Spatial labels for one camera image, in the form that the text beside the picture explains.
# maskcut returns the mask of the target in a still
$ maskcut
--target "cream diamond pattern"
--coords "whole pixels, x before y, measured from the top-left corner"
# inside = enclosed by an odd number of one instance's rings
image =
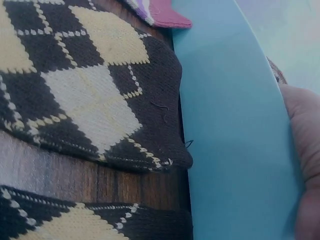
[[[129,240],[106,220],[85,208],[83,203],[70,207],[60,217],[44,221],[35,231],[20,235],[18,240]]]
[[[103,154],[142,125],[110,76],[107,66],[41,73],[55,100]]]

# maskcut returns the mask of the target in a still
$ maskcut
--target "argyle sock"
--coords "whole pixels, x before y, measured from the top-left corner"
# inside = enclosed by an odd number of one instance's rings
[[[0,0],[0,31],[2,130],[120,170],[191,167],[165,43],[88,0]]]
[[[76,203],[0,186],[0,239],[190,240],[191,216],[127,203]]]

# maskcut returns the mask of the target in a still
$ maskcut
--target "wood grain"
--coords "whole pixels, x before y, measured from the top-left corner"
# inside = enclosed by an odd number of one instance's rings
[[[173,46],[170,30],[148,26],[125,3],[93,2]],[[0,131],[0,143],[0,185],[77,202],[142,203],[168,210],[190,208],[186,171],[125,173],[42,150],[3,131]]]

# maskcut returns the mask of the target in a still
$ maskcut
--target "pink fabric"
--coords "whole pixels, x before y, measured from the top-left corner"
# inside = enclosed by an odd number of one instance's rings
[[[125,0],[151,26],[191,28],[192,22],[174,11],[171,0]]]
[[[174,11],[171,0],[150,0],[149,10],[154,25],[164,28],[191,28],[192,22]]]

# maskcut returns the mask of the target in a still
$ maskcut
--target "finger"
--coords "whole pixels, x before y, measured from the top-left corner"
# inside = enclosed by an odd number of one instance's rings
[[[320,112],[320,96],[314,92],[286,84],[279,84],[290,119],[304,113]]]
[[[320,189],[308,190],[301,199],[296,240],[320,240]]]

